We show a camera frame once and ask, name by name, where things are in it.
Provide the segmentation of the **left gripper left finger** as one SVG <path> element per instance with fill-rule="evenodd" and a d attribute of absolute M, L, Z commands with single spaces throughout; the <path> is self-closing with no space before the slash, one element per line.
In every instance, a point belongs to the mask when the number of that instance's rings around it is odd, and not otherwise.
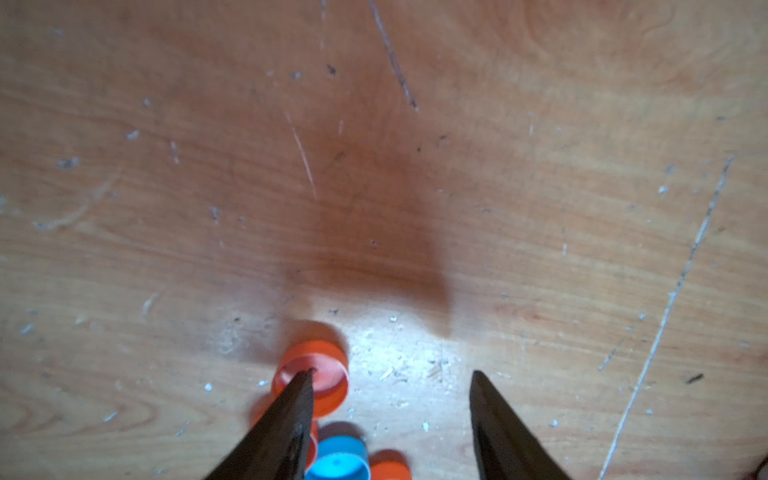
<path fill-rule="evenodd" d="M 302 479 L 313 424 L 313 372 L 301 371 L 233 451 L 207 475 L 215 479 Z"/>

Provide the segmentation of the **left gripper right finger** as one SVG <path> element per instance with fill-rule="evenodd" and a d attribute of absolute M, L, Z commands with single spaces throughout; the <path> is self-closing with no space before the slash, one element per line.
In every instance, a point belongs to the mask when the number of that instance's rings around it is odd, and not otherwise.
<path fill-rule="evenodd" d="M 480 370 L 472 374 L 469 402 L 481 479 L 570 478 Z"/>

